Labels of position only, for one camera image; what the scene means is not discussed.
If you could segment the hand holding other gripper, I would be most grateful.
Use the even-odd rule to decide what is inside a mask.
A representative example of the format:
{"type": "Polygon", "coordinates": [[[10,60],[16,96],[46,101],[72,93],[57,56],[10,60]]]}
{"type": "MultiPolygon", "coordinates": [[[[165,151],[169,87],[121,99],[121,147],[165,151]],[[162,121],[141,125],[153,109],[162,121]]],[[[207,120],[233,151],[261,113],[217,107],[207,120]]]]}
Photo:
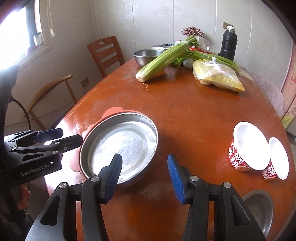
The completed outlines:
{"type": "Polygon", "coordinates": [[[28,207],[28,199],[31,196],[31,193],[29,189],[25,185],[20,185],[20,194],[21,198],[20,200],[16,203],[18,210],[25,210],[28,207]]]}

